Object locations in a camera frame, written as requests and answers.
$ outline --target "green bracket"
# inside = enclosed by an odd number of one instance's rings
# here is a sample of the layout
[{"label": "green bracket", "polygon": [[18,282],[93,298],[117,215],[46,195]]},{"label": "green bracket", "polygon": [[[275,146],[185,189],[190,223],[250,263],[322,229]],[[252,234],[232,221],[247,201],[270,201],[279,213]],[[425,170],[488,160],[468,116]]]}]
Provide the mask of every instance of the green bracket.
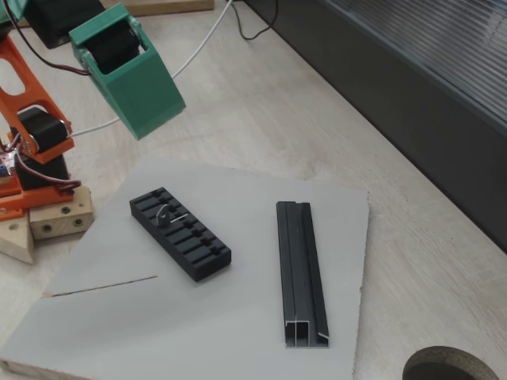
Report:
[{"label": "green bracket", "polygon": [[[7,4],[17,22],[23,19],[28,2],[29,0],[7,0]],[[9,16],[7,15],[6,8],[3,6],[3,2],[0,2],[0,24],[8,20]]]},{"label": "green bracket", "polygon": [[[86,41],[123,20],[132,27],[145,52],[112,73],[102,74],[86,48]],[[72,30],[70,36],[75,57],[91,71],[93,83],[137,139],[150,134],[185,108],[157,50],[123,4]]]}]

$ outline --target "wood grain surface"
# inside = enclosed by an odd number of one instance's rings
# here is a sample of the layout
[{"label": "wood grain surface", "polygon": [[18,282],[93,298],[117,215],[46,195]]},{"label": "wood grain surface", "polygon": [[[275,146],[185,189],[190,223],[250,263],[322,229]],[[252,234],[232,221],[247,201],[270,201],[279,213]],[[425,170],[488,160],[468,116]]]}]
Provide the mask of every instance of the wood grain surface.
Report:
[{"label": "wood grain surface", "polygon": [[[118,4],[117,0],[101,0],[109,8]],[[164,13],[212,10],[214,0],[123,0],[128,11],[134,16],[148,16]]]},{"label": "wood grain surface", "polygon": [[[170,72],[222,7],[143,20]],[[238,8],[245,33],[265,26]],[[70,46],[46,51],[28,36],[45,58],[77,65]],[[13,39],[76,131],[114,117],[90,80],[48,69]],[[0,73],[0,86],[9,80]],[[67,162],[90,187],[98,218],[146,153],[365,188],[371,212],[355,379],[401,380],[408,358],[434,345],[470,352],[507,378],[507,256],[276,33],[247,43],[229,12],[176,82],[187,109],[145,139],[136,142],[121,124],[76,138]],[[35,266],[0,256],[0,344],[77,239],[37,242]]]}]

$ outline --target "wooden base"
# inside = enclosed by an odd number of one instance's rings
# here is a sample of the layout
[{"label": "wooden base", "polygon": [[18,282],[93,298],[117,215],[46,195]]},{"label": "wooden base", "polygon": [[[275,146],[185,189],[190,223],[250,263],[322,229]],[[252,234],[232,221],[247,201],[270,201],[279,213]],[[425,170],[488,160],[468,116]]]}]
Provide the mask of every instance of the wooden base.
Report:
[{"label": "wooden base", "polygon": [[76,188],[74,199],[70,202],[30,210],[30,226],[35,240],[83,232],[90,228],[92,222],[92,199],[86,186]]},{"label": "wooden base", "polygon": [[[101,0],[105,8],[118,4],[117,0]],[[215,0],[124,0],[132,16],[153,16],[155,14],[195,12],[198,10],[212,10]],[[20,26],[29,26],[26,20]]]},{"label": "wooden base", "polygon": [[33,264],[33,237],[28,215],[0,222],[0,252]]},{"label": "wooden base", "polygon": [[56,372],[46,368],[15,363],[9,360],[0,360],[0,367],[15,374],[22,374],[24,376],[29,376],[30,378],[39,378],[41,380],[93,380],[91,378],[83,378],[82,376],[65,374],[63,372]]},{"label": "wooden base", "polygon": [[81,186],[70,202],[36,207],[21,218],[0,221],[0,253],[33,264],[33,240],[83,232],[93,222],[90,190]]}]

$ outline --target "wire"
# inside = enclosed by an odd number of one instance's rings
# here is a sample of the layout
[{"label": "wire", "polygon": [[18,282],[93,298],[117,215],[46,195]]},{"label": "wire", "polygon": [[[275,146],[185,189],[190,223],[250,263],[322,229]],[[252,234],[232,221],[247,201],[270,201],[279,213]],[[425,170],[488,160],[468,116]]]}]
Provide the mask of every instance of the wire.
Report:
[{"label": "wire", "polygon": [[46,180],[48,182],[52,182],[53,184],[62,184],[63,186],[58,187],[58,190],[61,191],[61,192],[66,192],[66,191],[72,190],[73,188],[77,188],[77,187],[81,186],[81,181],[80,180],[61,180],[59,178],[54,178],[54,177],[46,176],[45,174],[39,173],[36,170],[34,170],[32,168],[29,168],[23,162],[23,160],[21,158],[20,152],[22,150],[23,150],[23,146],[20,146],[19,148],[17,148],[17,149],[14,150],[14,153],[17,156],[17,161],[18,161],[19,165],[25,171],[29,172],[30,174],[32,174],[32,175],[34,175],[36,177],[39,177],[39,178],[43,179],[43,180]]},{"label": "wire", "polygon": [[99,125],[98,127],[88,128],[88,129],[85,129],[83,131],[75,132],[72,135],[70,135],[69,137],[77,137],[77,136],[80,136],[80,135],[85,135],[85,134],[90,133],[90,132],[98,131],[99,129],[106,128],[109,125],[114,124],[114,123],[116,123],[118,121],[120,121],[120,118],[116,117],[116,118],[114,118],[114,119],[112,119],[110,121],[107,121],[107,122]]},{"label": "wire", "polygon": [[14,150],[14,147],[16,146],[16,144],[19,142],[20,137],[21,136],[19,134],[17,134],[16,137],[11,142],[11,144],[9,144],[8,146],[3,145],[2,140],[0,140],[0,150],[3,153],[10,153],[10,152],[12,152]]},{"label": "wire", "polygon": [[273,21],[271,21],[271,23],[269,23],[269,25],[262,29],[260,32],[258,32],[255,36],[253,37],[247,37],[243,34],[243,28],[241,26],[241,19],[239,18],[239,13],[238,13],[238,10],[236,9],[236,6],[233,4],[232,5],[232,9],[234,11],[234,13],[236,13],[236,19],[238,20],[238,29],[239,29],[239,34],[241,34],[241,37],[245,40],[245,41],[251,41],[251,40],[255,40],[257,37],[259,37],[262,33],[264,32],[267,32],[269,31],[270,29],[273,28],[273,26],[275,25],[275,22],[276,20],[278,19],[278,7],[279,7],[279,4],[278,4],[279,0],[275,0],[275,14],[273,16]]},{"label": "wire", "polygon": [[39,55],[39,53],[37,53],[35,51],[35,49],[32,47],[32,45],[26,39],[25,34],[21,31],[21,28],[17,24],[17,22],[14,18],[13,12],[12,12],[11,8],[9,7],[9,4],[7,4],[7,0],[2,0],[2,3],[3,3],[4,8],[6,9],[7,16],[9,16],[10,22],[13,23],[14,28],[17,30],[17,32],[19,33],[19,35],[21,36],[21,38],[23,39],[25,44],[29,47],[29,49],[32,51],[33,54],[35,54],[35,56],[38,59],[40,59],[43,63],[45,63],[46,65],[48,65],[54,69],[70,71],[71,73],[75,73],[75,74],[83,75],[83,76],[91,75],[89,70],[81,70],[76,67],[67,66],[67,65],[57,65],[56,63],[51,63],[51,62],[47,61],[46,59],[42,58],[42,56]]},{"label": "wire", "polygon": [[187,59],[187,62],[185,62],[183,64],[183,66],[180,67],[180,69],[178,71],[176,71],[176,73],[173,74],[173,76],[172,76],[173,79],[175,79],[179,74],[181,74],[181,72],[193,61],[193,59],[197,57],[197,55],[203,49],[204,45],[208,42],[208,40],[210,39],[210,37],[212,36],[212,34],[218,28],[221,20],[223,19],[223,16],[225,16],[225,13],[229,9],[229,7],[231,6],[231,4],[232,4],[233,1],[234,0],[229,0],[227,2],[227,5],[225,6],[225,8],[223,8],[222,14],[220,14],[218,20],[213,25],[212,30],[209,31],[209,33],[206,35],[206,37],[204,38],[203,42],[199,45],[199,47],[197,48],[197,50],[195,50],[194,53],[192,55],[190,55],[190,58]]}]

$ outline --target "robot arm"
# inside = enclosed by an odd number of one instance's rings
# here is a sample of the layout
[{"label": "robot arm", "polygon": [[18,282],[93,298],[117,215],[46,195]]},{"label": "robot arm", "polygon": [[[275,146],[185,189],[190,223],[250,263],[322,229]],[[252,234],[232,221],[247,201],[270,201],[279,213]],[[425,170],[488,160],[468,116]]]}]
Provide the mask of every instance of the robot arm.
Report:
[{"label": "robot arm", "polygon": [[[123,4],[108,10],[98,0],[0,0],[0,4],[9,7],[15,21],[25,16],[47,47],[71,40],[82,72],[137,139],[185,107],[154,45]],[[51,11],[48,4],[57,7]],[[84,8],[73,12],[79,4]],[[5,20],[5,13],[3,6],[0,20]],[[11,96],[0,88],[0,112],[11,130],[11,144],[0,146],[4,163],[0,165],[0,220],[71,200],[72,188],[80,185],[70,179],[63,159],[63,153],[74,147],[71,123],[9,38],[13,24],[7,18],[0,22],[0,59],[11,63],[26,91]]]}]

